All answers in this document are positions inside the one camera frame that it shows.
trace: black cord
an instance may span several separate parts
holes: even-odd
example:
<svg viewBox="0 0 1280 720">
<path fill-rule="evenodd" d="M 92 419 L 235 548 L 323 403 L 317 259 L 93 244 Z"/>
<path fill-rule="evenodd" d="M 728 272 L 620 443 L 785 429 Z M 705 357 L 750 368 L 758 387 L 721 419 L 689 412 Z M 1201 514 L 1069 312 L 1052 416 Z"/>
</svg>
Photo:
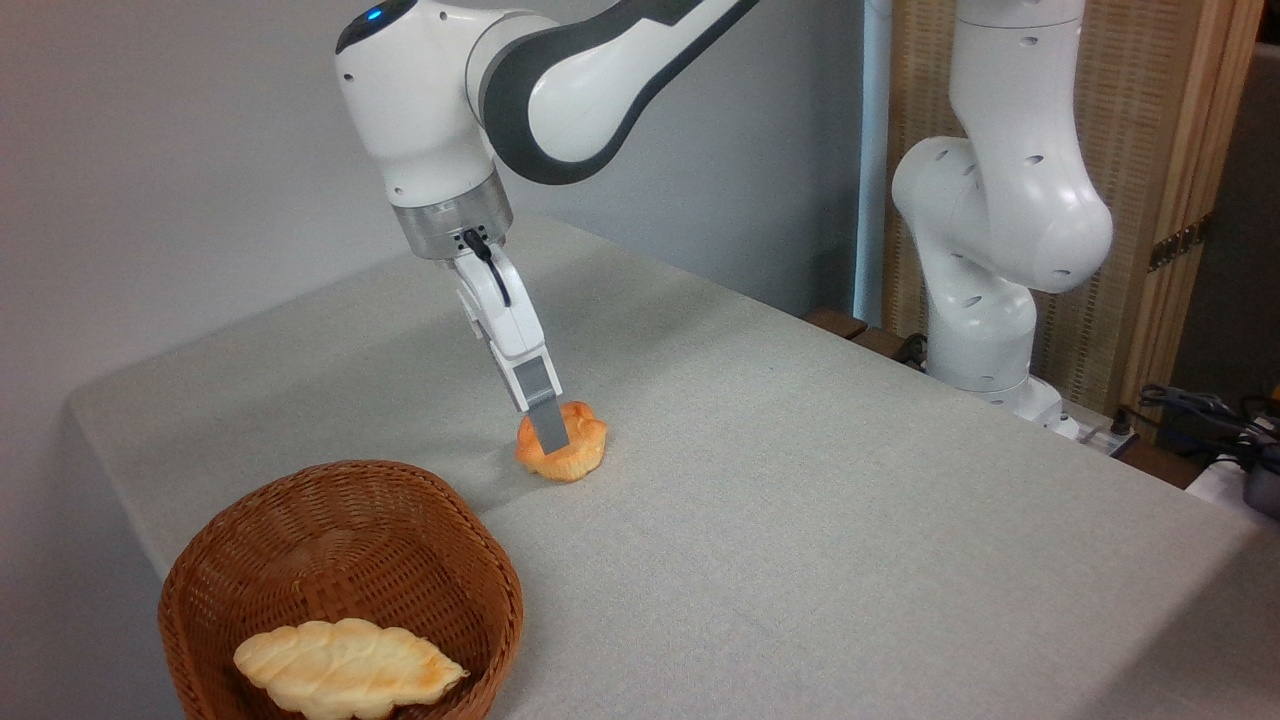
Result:
<svg viewBox="0 0 1280 720">
<path fill-rule="evenodd" d="M 1170 418 L 1166 423 L 1161 423 L 1142 415 L 1129 406 L 1120 406 L 1116 421 L 1137 418 L 1139 421 L 1153 427 L 1157 432 L 1190 445 L 1189 450 L 1179 452 L 1183 457 L 1210 455 L 1215 459 L 1208 465 L 1230 461 L 1245 471 L 1261 466 L 1267 471 L 1280 474 L 1280 447 L 1275 445 L 1280 443 L 1280 436 L 1277 436 L 1276 430 L 1249 419 L 1248 415 L 1235 415 L 1216 395 L 1193 393 L 1174 387 L 1148 384 L 1139 392 L 1138 404 L 1140 407 L 1160 407 L 1166 410 Z M 1185 429 L 1185 427 L 1175 427 L 1178 420 L 1183 418 L 1196 418 L 1217 430 L 1230 433 L 1230 437 L 1235 439 L 1228 443 L 1220 438 L 1199 437 L 1194 430 Z"/>
</svg>

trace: bread roll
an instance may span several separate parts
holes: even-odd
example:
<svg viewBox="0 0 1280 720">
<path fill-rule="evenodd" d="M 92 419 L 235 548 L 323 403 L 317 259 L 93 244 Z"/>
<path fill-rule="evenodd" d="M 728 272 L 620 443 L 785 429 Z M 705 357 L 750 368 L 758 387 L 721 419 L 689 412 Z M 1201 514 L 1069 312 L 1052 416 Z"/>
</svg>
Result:
<svg viewBox="0 0 1280 720">
<path fill-rule="evenodd" d="M 403 628 L 358 619 L 260 633 L 236 667 L 271 701 L 307 720 L 384 720 L 399 705 L 430 705 L 467 671 Z"/>
<path fill-rule="evenodd" d="M 566 402 L 561 406 L 561 416 L 568 430 L 568 446 L 547 455 L 538 442 L 532 421 L 525 418 L 516 432 L 516 460 L 530 473 L 538 473 L 549 480 L 572 483 L 600 466 L 609 427 L 596 420 L 585 402 Z"/>
</svg>

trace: orange bread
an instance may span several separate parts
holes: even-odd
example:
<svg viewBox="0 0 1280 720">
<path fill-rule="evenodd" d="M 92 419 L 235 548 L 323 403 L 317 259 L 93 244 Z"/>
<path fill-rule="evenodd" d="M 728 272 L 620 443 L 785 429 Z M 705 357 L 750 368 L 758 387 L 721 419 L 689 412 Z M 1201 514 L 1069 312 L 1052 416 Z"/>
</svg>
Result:
<svg viewBox="0 0 1280 720">
<path fill-rule="evenodd" d="M 530 473 L 538 473 L 549 480 L 573 483 L 600 466 L 609 427 L 596 420 L 585 402 L 566 402 L 561 406 L 561 416 L 568 430 L 568 446 L 547 455 L 538 442 L 532 421 L 525 418 L 516 433 L 516 460 L 529 468 Z"/>
</svg>

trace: bread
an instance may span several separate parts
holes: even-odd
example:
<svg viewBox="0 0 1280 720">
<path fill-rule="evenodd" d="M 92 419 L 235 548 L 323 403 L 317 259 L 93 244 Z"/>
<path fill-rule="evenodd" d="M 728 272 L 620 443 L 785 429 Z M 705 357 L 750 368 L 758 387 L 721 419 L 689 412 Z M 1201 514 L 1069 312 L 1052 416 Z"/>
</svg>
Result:
<svg viewBox="0 0 1280 720">
<path fill-rule="evenodd" d="M 260 633 L 236 667 L 275 705 L 307 720 L 383 720 L 399 705 L 430 705 L 467 671 L 402 628 L 358 619 Z"/>
<path fill-rule="evenodd" d="M 549 480 L 572 483 L 600 466 L 609 427 L 596 420 L 585 402 L 566 402 L 561 406 L 561 416 L 568 430 L 568 446 L 547 455 L 538 442 L 532 421 L 525 418 L 516 433 L 516 460 L 530 473 L 538 473 Z"/>
</svg>

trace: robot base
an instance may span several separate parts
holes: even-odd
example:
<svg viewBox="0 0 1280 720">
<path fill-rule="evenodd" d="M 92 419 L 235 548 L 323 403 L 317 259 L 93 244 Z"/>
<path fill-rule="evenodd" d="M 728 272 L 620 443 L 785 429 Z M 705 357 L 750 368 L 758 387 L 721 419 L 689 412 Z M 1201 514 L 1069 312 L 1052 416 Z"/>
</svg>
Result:
<svg viewBox="0 0 1280 720">
<path fill-rule="evenodd" d="M 1009 389 L 973 395 L 1062 437 L 1078 439 L 1080 434 L 1080 424 L 1062 409 L 1062 396 L 1039 378 L 1028 375 Z"/>
</svg>

